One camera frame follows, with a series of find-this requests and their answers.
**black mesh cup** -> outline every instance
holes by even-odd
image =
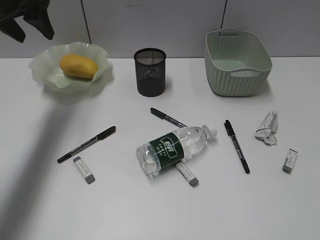
[[[136,87],[145,97],[161,95],[166,88],[166,58],[164,51],[144,48],[134,54]]]

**woven basket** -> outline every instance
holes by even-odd
[[[231,27],[206,35],[204,60],[209,85],[221,96],[254,95],[272,69],[260,40],[251,32]]]

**black glove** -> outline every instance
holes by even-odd
[[[23,16],[24,21],[51,40],[55,32],[47,12],[49,3],[49,0],[0,0],[0,31],[23,43],[26,34],[15,20]]]

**basket handle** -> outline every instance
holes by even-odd
[[[258,73],[256,76],[254,77],[258,77],[260,76],[264,71],[261,71],[261,70],[258,70],[258,69],[255,69],[255,68],[250,68],[250,67],[247,67],[247,68],[241,68],[241,69],[235,69],[235,70],[231,70],[231,71],[228,71],[230,73],[230,75],[233,77],[233,74],[234,73],[240,73],[240,72],[244,72],[244,71],[248,71],[248,72],[255,72],[255,73]],[[247,78],[246,76],[237,76],[237,78]]]
[[[238,29],[238,28],[234,28],[234,27],[226,27],[226,28],[221,28],[217,31],[213,31],[213,33],[223,33],[223,32],[229,32],[229,33],[232,33],[232,34],[237,34],[237,35],[228,35],[226,37],[236,37],[236,36],[239,36],[241,33],[243,33],[244,31]]]

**black marker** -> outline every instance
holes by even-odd
[[[186,125],[184,125],[183,123],[181,123],[181,122],[175,120],[174,118],[168,116],[167,114],[163,113],[162,111],[159,111],[159,110],[157,110],[157,109],[155,109],[155,108],[153,108],[153,107],[151,107],[150,110],[151,110],[151,113],[152,113],[153,115],[157,116],[157,117],[160,118],[160,119],[165,119],[165,120],[167,120],[168,122],[176,125],[176,126],[179,127],[179,128],[184,128],[184,127],[186,127]]]
[[[236,134],[231,126],[231,123],[229,120],[225,120],[225,123],[224,123],[224,126],[225,126],[225,130],[226,130],[226,133],[228,134],[228,136],[230,136],[231,140],[232,140],[232,143],[235,147],[235,150],[236,152],[238,153],[238,156],[240,158],[240,161],[242,163],[242,166],[244,168],[244,171],[246,174],[249,174],[250,173],[250,169],[249,169],[249,166],[247,164],[247,161],[245,159],[245,156],[244,154],[242,153],[241,151],[241,148],[240,148],[240,145],[239,145],[239,142],[236,138]]]
[[[60,157],[57,162],[63,163],[65,160],[71,158],[72,156],[76,155],[77,153],[81,152],[82,150],[90,147],[92,144],[95,144],[96,142],[98,142],[99,140],[103,140],[106,137],[109,137],[111,134],[113,134],[114,132],[116,132],[116,126],[112,126],[110,128],[108,128],[107,130],[99,133],[97,136],[91,138],[89,141],[86,141],[84,144],[81,144],[80,146],[78,146],[77,148],[73,149],[71,152],[68,152],[66,155]]]

